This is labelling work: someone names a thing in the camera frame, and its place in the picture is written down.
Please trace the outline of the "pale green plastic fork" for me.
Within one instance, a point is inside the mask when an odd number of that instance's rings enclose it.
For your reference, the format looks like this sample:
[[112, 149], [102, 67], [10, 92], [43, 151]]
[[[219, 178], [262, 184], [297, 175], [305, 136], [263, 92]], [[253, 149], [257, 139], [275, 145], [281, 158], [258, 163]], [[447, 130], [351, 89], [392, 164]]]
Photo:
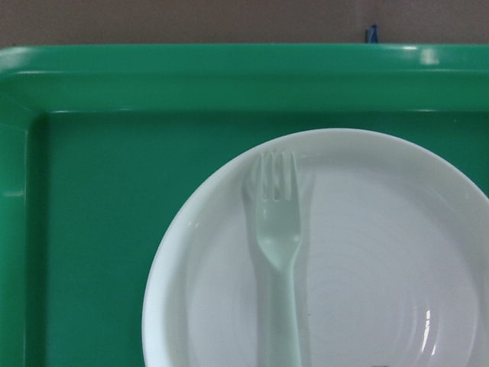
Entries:
[[300, 366], [294, 268], [303, 234], [294, 155], [259, 154], [244, 194], [257, 287], [257, 363]]

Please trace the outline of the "green plastic tray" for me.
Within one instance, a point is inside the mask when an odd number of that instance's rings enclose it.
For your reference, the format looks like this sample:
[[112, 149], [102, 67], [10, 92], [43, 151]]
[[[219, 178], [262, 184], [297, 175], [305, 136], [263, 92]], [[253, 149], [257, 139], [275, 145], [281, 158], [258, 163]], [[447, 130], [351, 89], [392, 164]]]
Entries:
[[1, 364], [147, 366], [147, 280], [185, 202], [240, 154], [329, 128], [418, 145], [488, 199], [488, 49], [4, 49]]

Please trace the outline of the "white round plate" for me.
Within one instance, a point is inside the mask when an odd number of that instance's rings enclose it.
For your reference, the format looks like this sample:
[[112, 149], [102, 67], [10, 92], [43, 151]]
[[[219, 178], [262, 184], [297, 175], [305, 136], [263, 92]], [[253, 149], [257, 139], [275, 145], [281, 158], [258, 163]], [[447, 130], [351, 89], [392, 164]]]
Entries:
[[418, 145], [323, 129], [221, 167], [166, 231], [147, 280], [147, 366], [260, 366], [245, 184], [255, 158], [296, 160], [300, 366], [486, 366], [488, 199]]

